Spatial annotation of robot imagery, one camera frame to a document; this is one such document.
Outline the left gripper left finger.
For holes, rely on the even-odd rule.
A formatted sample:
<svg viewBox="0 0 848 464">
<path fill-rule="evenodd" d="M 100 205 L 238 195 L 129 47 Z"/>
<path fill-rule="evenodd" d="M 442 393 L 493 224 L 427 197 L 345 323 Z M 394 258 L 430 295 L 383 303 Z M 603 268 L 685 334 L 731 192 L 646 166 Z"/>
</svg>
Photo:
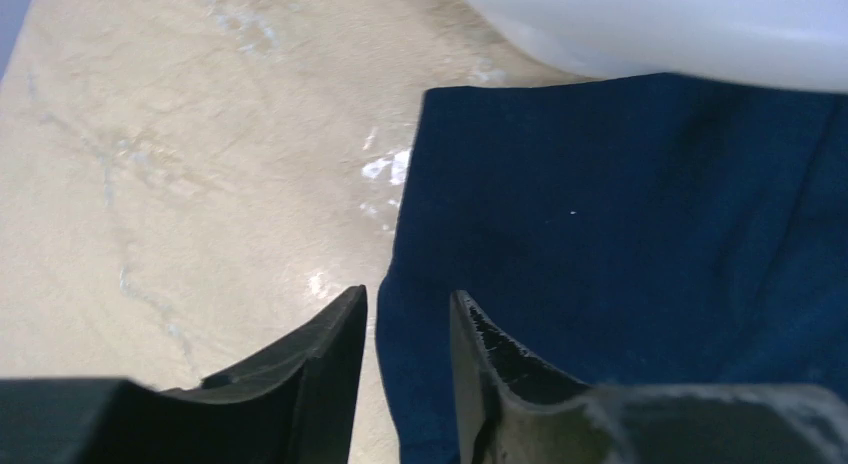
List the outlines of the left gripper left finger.
<svg viewBox="0 0 848 464">
<path fill-rule="evenodd" d="M 5 379 L 5 463 L 344 463 L 367 322 L 364 286 L 193 389 Z"/>
</svg>

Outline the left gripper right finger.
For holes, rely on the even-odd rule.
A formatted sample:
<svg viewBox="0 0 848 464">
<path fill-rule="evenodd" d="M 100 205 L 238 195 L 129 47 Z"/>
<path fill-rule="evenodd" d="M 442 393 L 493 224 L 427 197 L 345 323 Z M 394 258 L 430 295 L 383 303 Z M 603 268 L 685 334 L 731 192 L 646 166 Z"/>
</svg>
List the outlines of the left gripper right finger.
<svg viewBox="0 0 848 464">
<path fill-rule="evenodd" d="M 450 304 L 464 463 L 843 463 L 847 406 L 811 385 L 590 386 Z"/>
</svg>

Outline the navy blue t-shirt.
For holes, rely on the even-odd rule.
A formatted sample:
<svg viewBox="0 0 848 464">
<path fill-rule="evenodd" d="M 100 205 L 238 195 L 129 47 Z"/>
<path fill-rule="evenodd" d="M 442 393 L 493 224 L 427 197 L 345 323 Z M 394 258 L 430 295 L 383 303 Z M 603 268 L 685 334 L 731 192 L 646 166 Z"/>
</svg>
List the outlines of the navy blue t-shirt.
<svg viewBox="0 0 848 464">
<path fill-rule="evenodd" d="M 847 98 L 671 74 L 429 90 L 376 347 L 404 463 L 459 459 L 449 301 L 590 383 L 847 392 Z"/>
</svg>

